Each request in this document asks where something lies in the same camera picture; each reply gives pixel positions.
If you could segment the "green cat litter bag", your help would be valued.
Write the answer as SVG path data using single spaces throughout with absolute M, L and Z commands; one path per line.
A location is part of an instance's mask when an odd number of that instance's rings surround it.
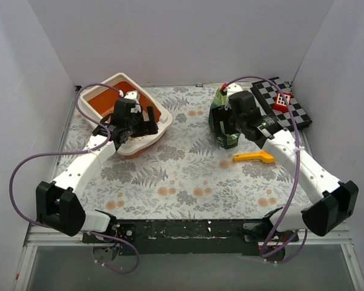
M 216 142 L 224 149 L 238 146 L 240 133 L 230 124 L 231 109 L 225 109 L 226 93 L 218 88 L 209 110 L 209 127 Z

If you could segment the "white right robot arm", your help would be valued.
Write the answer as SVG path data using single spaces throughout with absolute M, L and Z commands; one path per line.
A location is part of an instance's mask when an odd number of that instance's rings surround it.
M 342 182 L 296 145 L 273 113 L 261 114 L 251 92 L 237 85 L 218 92 L 220 103 L 211 108 L 215 134 L 244 134 L 292 174 L 309 199 L 305 206 L 267 214 L 262 226 L 266 239 L 276 241 L 285 231 L 300 229 L 325 236 L 352 215 L 359 192 L 354 182 Z

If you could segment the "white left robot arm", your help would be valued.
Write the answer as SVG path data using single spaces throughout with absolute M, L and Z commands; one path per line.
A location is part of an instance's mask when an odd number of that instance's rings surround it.
M 130 137 L 157 133 L 154 107 L 144 109 L 134 99 L 117 99 L 114 111 L 93 130 L 84 154 L 52 182 L 42 181 L 37 186 L 37 222 L 69 236 L 93 231 L 101 241 L 113 241 L 117 228 L 110 223 L 112 216 L 100 210 L 84 210 L 79 196 L 102 164 Z

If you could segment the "white and orange litter box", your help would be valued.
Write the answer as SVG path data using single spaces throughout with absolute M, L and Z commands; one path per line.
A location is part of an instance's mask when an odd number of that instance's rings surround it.
M 137 91 L 139 94 L 139 104 L 143 108 L 143 115 L 145 119 L 148 118 L 147 107 L 151 106 L 154 109 L 158 133 L 156 135 L 130 138 L 118 150 L 120 155 L 135 158 L 161 139 L 172 124 L 172 114 L 147 91 L 145 91 L 145 89 L 124 73 L 117 73 L 111 76 L 104 80 L 103 84 L 121 90 L 124 94 L 131 91 Z M 118 98 L 119 96 L 114 90 L 103 86 L 94 86 L 82 92 L 78 100 L 78 105 L 87 116 L 100 121 L 101 118 L 105 117 L 108 113 L 113 112 L 115 101 Z

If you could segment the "yellow plastic litter scoop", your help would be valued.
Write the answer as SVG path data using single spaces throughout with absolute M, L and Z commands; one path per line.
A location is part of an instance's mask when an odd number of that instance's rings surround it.
M 244 153 L 244 154 L 234 155 L 233 160 L 236 162 L 261 161 L 266 164 L 275 162 L 275 158 L 272 155 L 265 152 L 264 150 L 262 150 L 260 152 L 254 152 L 254 153 Z

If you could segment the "black and grey checkerboard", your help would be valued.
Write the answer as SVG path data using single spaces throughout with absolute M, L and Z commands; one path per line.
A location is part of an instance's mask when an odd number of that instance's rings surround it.
M 274 110 L 274 102 L 278 93 L 278 90 L 274 86 L 270 85 L 267 81 L 253 82 L 251 92 L 267 115 L 274 113 L 285 127 L 290 131 L 294 130 L 289 113 Z M 303 129 L 311 125 L 311 118 L 303 110 L 294 96 L 291 98 L 289 111 L 292 112 L 298 129 Z

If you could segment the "red grid block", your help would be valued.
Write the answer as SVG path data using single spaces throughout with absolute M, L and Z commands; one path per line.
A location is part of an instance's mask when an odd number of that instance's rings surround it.
M 273 110 L 281 113 L 289 112 L 288 105 L 291 104 L 291 99 L 293 98 L 292 93 L 284 93 L 282 97 L 280 92 L 277 92 Z

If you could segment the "floral patterned table mat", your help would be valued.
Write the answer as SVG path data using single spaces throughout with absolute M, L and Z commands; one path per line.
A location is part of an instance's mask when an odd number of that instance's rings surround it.
M 138 156 L 114 154 L 96 163 L 96 173 L 76 194 L 86 210 L 119 219 L 260 218 L 287 201 L 303 206 L 308 197 L 277 162 L 236 162 L 258 147 L 240 138 L 223 149 L 209 128 L 216 86 L 157 87 L 148 94 L 173 121 L 166 133 Z

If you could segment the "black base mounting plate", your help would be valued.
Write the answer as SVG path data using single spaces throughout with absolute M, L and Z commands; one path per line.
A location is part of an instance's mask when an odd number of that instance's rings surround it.
M 257 256 L 273 224 L 263 219 L 115 220 L 106 235 L 123 239 L 143 255 L 228 254 Z

